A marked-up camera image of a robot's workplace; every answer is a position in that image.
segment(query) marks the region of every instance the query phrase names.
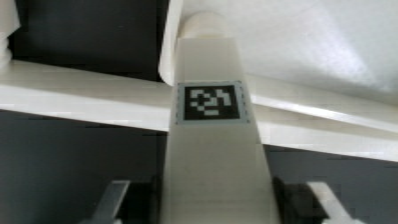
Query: white panel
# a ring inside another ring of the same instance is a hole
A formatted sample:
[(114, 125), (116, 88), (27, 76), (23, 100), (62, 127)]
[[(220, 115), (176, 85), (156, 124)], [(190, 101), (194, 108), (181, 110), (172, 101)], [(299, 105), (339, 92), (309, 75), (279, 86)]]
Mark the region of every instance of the white panel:
[(398, 104), (398, 1), (187, 0), (220, 13), (245, 72)]

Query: black and white square marker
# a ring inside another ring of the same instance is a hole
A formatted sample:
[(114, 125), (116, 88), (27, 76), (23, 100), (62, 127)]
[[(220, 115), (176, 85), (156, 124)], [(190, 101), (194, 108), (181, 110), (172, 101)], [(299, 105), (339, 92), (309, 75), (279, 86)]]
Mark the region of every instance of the black and white square marker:
[(183, 83), (178, 89), (178, 124), (249, 122), (240, 82)]

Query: white support post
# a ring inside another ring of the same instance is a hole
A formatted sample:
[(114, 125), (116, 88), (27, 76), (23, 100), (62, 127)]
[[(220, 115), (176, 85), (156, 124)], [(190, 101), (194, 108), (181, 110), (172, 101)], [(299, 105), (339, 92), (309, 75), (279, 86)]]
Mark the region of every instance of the white support post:
[(20, 27), (14, 0), (0, 0), (0, 72), (7, 69), (11, 62), (7, 37)]
[(224, 27), (199, 14), (178, 40), (162, 224), (279, 224), (238, 48), (199, 19)]

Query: white plastic structure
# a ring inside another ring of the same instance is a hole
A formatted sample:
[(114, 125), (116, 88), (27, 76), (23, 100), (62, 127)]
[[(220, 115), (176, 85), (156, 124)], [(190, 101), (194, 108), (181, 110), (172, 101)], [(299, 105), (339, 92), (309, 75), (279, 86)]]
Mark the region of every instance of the white plastic structure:
[(322, 224), (364, 224), (352, 218), (329, 185), (323, 182), (309, 182), (307, 185), (329, 215)]
[(224, 25), (220, 16), (197, 14), (178, 39), (162, 224), (281, 223), (238, 48)]
[(101, 201), (96, 206), (94, 215), (80, 224), (123, 224), (117, 212), (128, 192), (130, 181), (116, 180), (107, 186)]
[(20, 27), (14, 0), (0, 0), (0, 73), (11, 61), (7, 37)]
[[(370, 62), (380, 64), (380, 69), (386, 68), (389, 71), (398, 70), (398, 68), (395, 68), (396, 63), (387, 63), (396, 55), (393, 46), (398, 38), (391, 38), (395, 32), (389, 30), (391, 26), (384, 25), (387, 20), (396, 21), (395, 18), (398, 14), (391, 13), (396, 2), (393, 0), (377, 2), (359, 2), (355, 0), (343, 3), (339, 1), (323, 0), (318, 1), (316, 4), (307, 4), (307, 6), (304, 4), (306, 2), (307, 1), (270, 0), (254, 4), (252, 0), (203, 0), (196, 2), (171, 0), (164, 37), (164, 57), (160, 62), (164, 66), (160, 66), (160, 68), (172, 67), (174, 63), (174, 41), (180, 32), (181, 16), (192, 15), (192, 12), (203, 9), (212, 9), (215, 12), (222, 9), (224, 11), (220, 11), (220, 13), (228, 11), (226, 19), (236, 35), (245, 71), (247, 68), (251, 69), (251, 64), (247, 63), (251, 62), (249, 58), (252, 58), (252, 56), (245, 56), (245, 52), (252, 42), (247, 41), (242, 43), (240, 37), (247, 35), (247, 31), (244, 30), (240, 32), (238, 30), (236, 32), (236, 24), (242, 24), (242, 21), (249, 21), (245, 23), (245, 28), (251, 28), (249, 31), (256, 31), (252, 30), (256, 25), (261, 36), (267, 37), (267, 35), (270, 35), (270, 38), (263, 39), (261, 44), (256, 42), (260, 45), (254, 45), (252, 49), (260, 49), (260, 46), (270, 46), (268, 49), (274, 49), (270, 54), (279, 52), (274, 56), (276, 60), (281, 60), (283, 63), (276, 63), (272, 70), (265, 70), (265, 73), (270, 75), (288, 74), (284, 68), (286, 66), (292, 68), (293, 62), (290, 58), (297, 55), (297, 53), (292, 53), (292, 49), (295, 49), (292, 44), (299, 47), (297, 49), (306, 50), (302, 53), (302, 57), (306, 56), (304, 58), (313, 55), (311, 51), (315, 53), (318, 52), (316, 56), (311, 57), (322, 58), (320, 52), (329, 52), (331, 50), (316, 46), (327, 46), (327, 43), (334, 43), (331, 39), (327, 39), (329, 35), (325, 35), (325, 32), (329, 28), (336, 29), (336, 26), (322, 27), (322, 20), (318, 20), (322, 17), (309, 16), (311, 13), (322, 12), (322, 10), (339, 12), (331, 14), (338, 17), (339, 21), (350, 18), (350, 23), (371, 20), (371, 23), (361, 22), (361, 24), (366, 26), (370, 24), (373, 28), (375, 25), (380, 26), (380, 33), (373, 33), (370, 29), (361, 29), (361, 32), (354, 35), (354, 39), (359, 40), (359, 34), (364, 36), (361, 39), (363, 41), (371, 41), (371, 36), (375, 36), (375, 38), (386, 37), (384, 41), (375, 41), (366, 45), (368, 48), (363, 49), (363, 52), (368, 52), (366, 56), (371, 58), (377, 53), (387, 52), (384, 55), (387, 56), (387, 60), (384, 61), (384, 56), (380, 56), (380, 60), (375, 62), (370, 60)], [(0, 19), (0, 31), (2, 37), (5, 37), (5, 33), (11, 33), (18, 27), (18, 20), (11, 19), (16, 18), (13, 1), (0, 0), (0, 12), (0, 18), (9, 18), (7, 20)], [(247, 17), (247, 13), (256, 16), (268, 16), (267, 20), (263, 18), (254, 23), (254, 17)], [(309, 35), (300, 36), (302, 26), (306, 24), (309, 26), (313, 23), (318, 25), (307, 27), (307, 30), (315, 30), (307, 33)], [(318, 43), (316, 41), (323, 41), (323, 45), (313, 45), (311, 48), (306, 48), (307, 45), (300, 46), (304, 43)], [(391, 50), (382, 50), (386, 49), (386, 44), (391, 44)], [(265, 61), (265, 64), (270, 65), (276, 60), (270, 60), (270, 62)], [(302, 67), (299, 66), (297, 69), (299, 70), (293, 68), (290, 69), (292, 74), (302, 71)], [(160, 69), (165, 82), (172, 78), (172, 76), (167, 76), (167, 74), (174, 74), (174, 72), (169, 73), (171, 71), (174, 70)], [(386, 102), (373, 101), (366, 95), (363, 95), (363, 98), (357, 98), (343, 94), (338, 82), (334, 82), (332, 79), (327, 80), (327, 83), (334, 85), (336, 91), (302, 85), (293, 82), (295, 80), (286, 82), (286, 80), (290, 81), (286, 77), (284, 80), (281, 80), (276, 79), (276, 77), (254, 75), (247, 75), (247, 82), (252, 102), (258, 104), (254, 105), (254, 113), (258, 117), (261, 143), (318, 152), (398, 161), (396, 106)], [(355, 77), (359, 81), (363, 79), (368, 80), (366, 76), (357, 75)], [(171, 86), (164, 83), (148, 82), (94, 72), (13, 61), (11, 68), (0, 75), (0, 109), (126, 127), (169, 131)]]

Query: dark background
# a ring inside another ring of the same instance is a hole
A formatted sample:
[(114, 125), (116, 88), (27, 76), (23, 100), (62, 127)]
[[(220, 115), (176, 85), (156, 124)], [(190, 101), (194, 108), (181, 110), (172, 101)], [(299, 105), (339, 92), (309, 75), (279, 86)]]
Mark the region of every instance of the dark background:
[[(165, 0), (16, 0), (14, 59), (162, 81)], [(89, 218), (110, 180), (162, 174), (167, 133), (0, 112), (0, 223)], [(398, 223), (398, 164), (267, 146), (272, 174), (325, 181), (355, 218)]]

